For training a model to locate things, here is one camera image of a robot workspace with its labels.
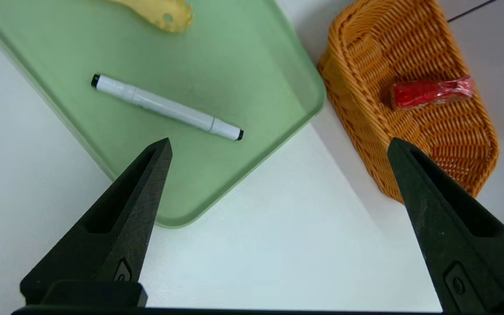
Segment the plastic tray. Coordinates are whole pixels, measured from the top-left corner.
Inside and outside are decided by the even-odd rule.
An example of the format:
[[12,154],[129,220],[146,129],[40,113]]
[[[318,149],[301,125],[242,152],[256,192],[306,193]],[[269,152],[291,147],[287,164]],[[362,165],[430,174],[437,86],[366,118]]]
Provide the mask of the plastic tray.
[[[156,223],[191,223],[321,109],[326,91],[272,0],[193,0],[182,34],[101,0],[0,0],[0,41],[115,179],[149,144],[173,160]],[[244,130],[231,141],[94,91],[94,73]]]

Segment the yellow plastic utensil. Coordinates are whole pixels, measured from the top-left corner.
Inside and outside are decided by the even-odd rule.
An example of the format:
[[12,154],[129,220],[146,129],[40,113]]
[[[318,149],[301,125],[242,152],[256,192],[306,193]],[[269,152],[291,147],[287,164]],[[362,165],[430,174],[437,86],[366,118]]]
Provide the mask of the yellow plastic utensil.
[[108,0],[132,8],[149,23],[167,32],[183,32],[192,23],[192,5],[186,0]]

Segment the red object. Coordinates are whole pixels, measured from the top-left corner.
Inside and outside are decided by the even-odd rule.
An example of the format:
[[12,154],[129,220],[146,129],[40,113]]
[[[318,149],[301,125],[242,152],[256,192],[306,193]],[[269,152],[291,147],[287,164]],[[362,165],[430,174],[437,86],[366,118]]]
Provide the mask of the red object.
[[428,104],[457,102],[474,95],[474,80],[470,76],[458,80],[417,80],[399,82],[392,87],[394,109],[420,108]]

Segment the orange wicker basket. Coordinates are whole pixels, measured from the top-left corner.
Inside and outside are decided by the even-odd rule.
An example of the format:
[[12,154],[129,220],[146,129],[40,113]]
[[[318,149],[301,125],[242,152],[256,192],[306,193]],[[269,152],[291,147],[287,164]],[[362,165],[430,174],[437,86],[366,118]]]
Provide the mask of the orange wicker basket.
[[334,21],[318,69],[343,127],[384,194],[402,202],[386,157],[394,137],[418,146],[472,196],[478,194],[499,147],[477,92],[466,101],[390,109],[395,82],[469,74],[435,0],[358,0]]

